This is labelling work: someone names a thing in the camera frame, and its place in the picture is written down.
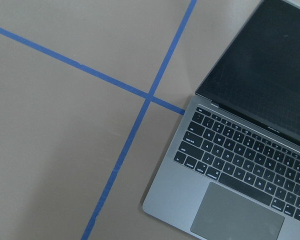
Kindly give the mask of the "grey laptop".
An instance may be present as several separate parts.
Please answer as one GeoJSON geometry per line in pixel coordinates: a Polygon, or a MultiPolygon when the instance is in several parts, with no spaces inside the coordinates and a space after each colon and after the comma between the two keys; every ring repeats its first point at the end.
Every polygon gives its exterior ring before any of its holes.
{"type": "Polygon", "coordinates": [[[201,240],[300,240],[300,5],[259,3],[191,98],[142,208],[201,240]]]}

